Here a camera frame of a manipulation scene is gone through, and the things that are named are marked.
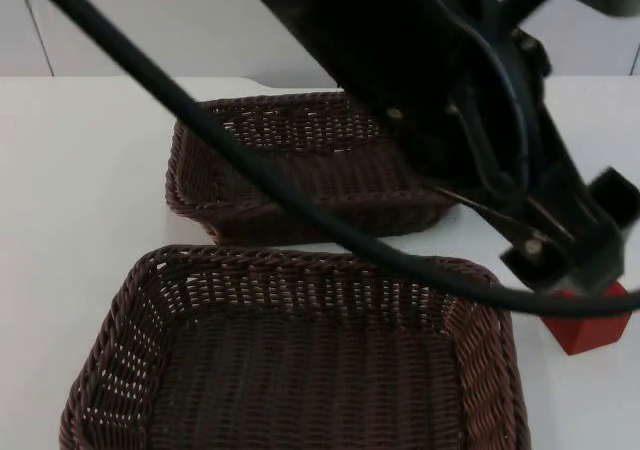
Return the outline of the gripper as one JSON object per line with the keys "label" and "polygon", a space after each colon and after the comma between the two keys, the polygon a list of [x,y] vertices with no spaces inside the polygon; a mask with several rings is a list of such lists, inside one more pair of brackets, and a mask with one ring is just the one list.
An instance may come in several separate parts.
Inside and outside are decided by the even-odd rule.
{"label": "gripper", "polygon": [[612,167],[583,180],[545,105],[551,66],[535,38],[470,33],[451,56],[434,189],[509,242],[500,259],[527,288],[604,293],[623,273],[639,189]]}

